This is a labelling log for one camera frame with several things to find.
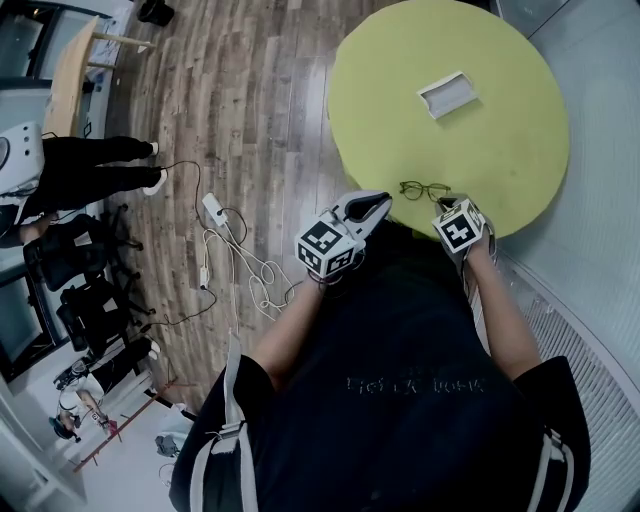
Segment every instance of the chair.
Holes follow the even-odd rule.
[[[104,354],[109,344],[126,336],[129,301],[103,275],[93,277],[79,288],[62,292],[57,311],[75,351],[91,351],[92,359]]]
[[[91,300],[94,297],[90,294],[97,293],[94,287],[104,292],[108,285],[109,293],[118,304],[118,308],[126,312],[128,322],[136,326],[142,325],[134,319],[131,310],[144,315],[155,314],[154,309],[145,309],[129,299],[132,285],[140,279],[140,274],[131,272],[125,266],[120,258],[119,248],[126,246],[142,251],[144,247],[141,243],[120,239],[115,234],[120,212],[126,210],[126,205],[120,206],[111,221],[109,214],[104,214],[102,220],[96,220],[84,214],[78,215],[66,224],[50,226],[42,237],[24,247],[24,260],[29,275],[35,282],[44,281],[51,291],[59,290],[70,279],[84,274],[87,284],[77,289],[65,290],[62,297],[67,298],[67,307],[63,300],[63,307],[58,310],[58,316],[71,329],[69,335],[72,340],[75,340],[74,346],[76,346],[75,343],[78,344],[77,350],[87,348],[86,340],[83,341],[82,335],[77,334],[81,331],[74,321],[74,317],[81,310],[80,305],[75,301],[77,294],[86,292],[87,300]],[[111,266],[113,285],[103,276],[103,270],[107,264]],[[124,288],[119,282],[120,274],[127,277]],[[105,329],[105,332],[113,332],[108,325],[105,325]]]
[[[66,224],[50,226],[43,236],[24,247],[24,260],[32,279],[44,280],[49,290],[57,291],[79,274],[90,277],[102,272],[107,263],[112,266],[114,279],[117,273],[132,277],[118,248],[129,246],[142,251],[143,246],[115,235],[120,211],[126,209],[126,205],[119,207],[111,224],[107,216],[101,222],[81,214]]]

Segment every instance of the wrist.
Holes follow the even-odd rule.
[[[476,278],[481,277],[487,272],[495,271],[495,265],[486,251],[477,251],[469,253],[467,263]]]
[[[327,289],[327,285],[326,284],[316,281],[315,279],[313,279],[308,274],[307,274],[307,277],[305,277],[305,279],[304,279],[303,286],[304,287],[308,287],[308,288],[314,290],[315,293],[320,293],[321,295],[324,295],[324,292]]]

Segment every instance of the leg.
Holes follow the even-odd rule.
[[[131,162],[147,158],[153,152],[148,142],[131,137],[110,139],[79,139],[52,137],[42,141],[47,171],[60,172],[69,167],[94,167],[111,162]]]
[[[105,394],[113,389],[126,375],[133,370],[135,364],[146,357],[151,350],[149,338],[142,338],[128,345],[111,361],[106,362],[100,368],[91,373],[102,386]]]
[[[162,176],[160,167],[96,167],[68,174],[63,181],[40,180],[22,218],[84,208],[117,192],[153,187]]]

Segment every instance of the hardwood floor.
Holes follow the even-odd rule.
[[[169,171],[162,191],[135,191],[111,199],[127,202],[126,222],[145,251],[129,253],[142,273],[140,291],[149,307],[175,322],[211,304],[199,289],[204,261],[202,229],[194,202],[213,192],[246,219],[244,247],[282,265],[292,282],[303,269],[293,238],[305,219],[346,190],[331,137],[326,100],[335,51],[369,14],[392,0],[168,0],[176,10],[165,28],[133,20],[128,34],[158,45],[137,53],[123,47],[112,82],[107,135],[158,141],[156,165],[193,160]],[[242,224],[227,212],[232,230]],[[214,224],[209,218],[207,225]],[[218,303],[180,325],[155,325],[149,334],[164,348],[182,382],[170,399],[197,412],[225,366],[229,328],[235,325],[231,286],[239,310],[240,339],[248,353],[271,321],[259,313],[248,288],[249,273],[210,242],[210,289]],[[270,288],[282,302],[288,288]],[[159,383],[166,360],[154,363]]]

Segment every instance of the power strip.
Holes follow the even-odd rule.
[[[229,220],[227,218],[227,214],[224,213],[224,209],[222,208],[222,205],[218,202],[218,200],[215,198],[215,196],[211,192],[209,192],[206,196],[204,196],[204,199],[202,199],[202,204],[209,212],[209,215],[211,215],[211,218],[213,219],[213,221],[219,227],[224,226],[227,220]]]

